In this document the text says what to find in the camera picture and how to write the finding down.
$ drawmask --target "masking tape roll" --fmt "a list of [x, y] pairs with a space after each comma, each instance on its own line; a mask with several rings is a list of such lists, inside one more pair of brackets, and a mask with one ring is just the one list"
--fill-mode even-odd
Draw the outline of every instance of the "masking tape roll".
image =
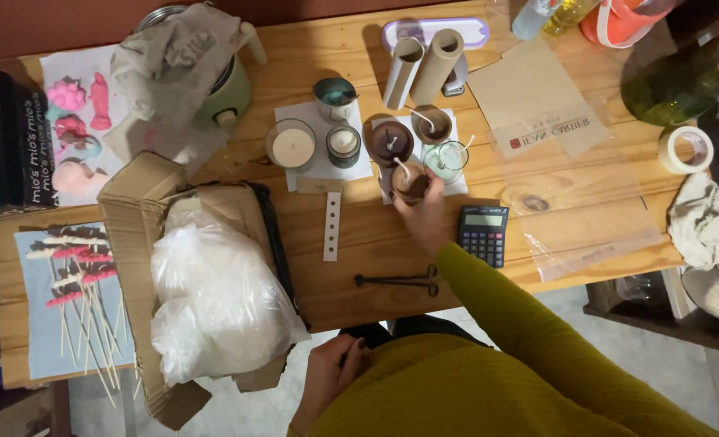
[[[681, 161], [675, 153], [675, 140], [683, 138], [691, 143], [695, 155], [687, 162]], [[673, 174], [693, 174], [708, 168], [713, 161], [713, 142], [698, 127], [681, 126], [672, 132], [662, 135], [659, 139], [659, 161]]]

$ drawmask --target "white cloth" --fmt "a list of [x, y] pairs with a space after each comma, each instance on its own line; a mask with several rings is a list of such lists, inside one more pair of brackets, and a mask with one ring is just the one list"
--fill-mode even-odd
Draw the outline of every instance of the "white cloth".
[[691, 174], [668, 211], [667, 232], [684, 261], [710, 270], [719, 264], [719, 185], [708, 174]]
[[240, 18], [202, 3], [125, 38], [112, 77], [130, 113], [180, 132], [238, 51]]

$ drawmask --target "person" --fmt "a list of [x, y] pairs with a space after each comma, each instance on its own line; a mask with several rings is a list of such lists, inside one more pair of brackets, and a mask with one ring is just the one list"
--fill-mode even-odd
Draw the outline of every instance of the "person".
[[422, 202], [394, 207], [500, 350], [428, 316], [385, 339], [378, 323], [351, 328], [311, 351], [288, 435], [719, 435], [452, 243], [442, 179], [428, 176]]

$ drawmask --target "white candle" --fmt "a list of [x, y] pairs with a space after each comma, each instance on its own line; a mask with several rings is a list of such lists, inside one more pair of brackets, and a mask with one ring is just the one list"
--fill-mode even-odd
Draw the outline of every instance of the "white candle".
[[350, 153], [356, 145], [357, 138], [351, 131], [337, 131], [330, 136], [330, 147], [337, 153]]
[[311, 136], [300, 129], [287, 129], [273, 140], [273, 158], [282, 167], [294, 168], [308, 162], [316, 144]]

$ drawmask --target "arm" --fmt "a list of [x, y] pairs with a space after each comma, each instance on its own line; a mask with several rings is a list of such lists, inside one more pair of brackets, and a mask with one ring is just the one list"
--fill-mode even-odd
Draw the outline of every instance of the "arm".
[[395, 198], [409, 231], [436, 258], [475, 321], [500, 349], [579, 406], [639, 435], [719, 435], [619, 368], [535, 297], [442, 234], [442, 181], [414, 208]]

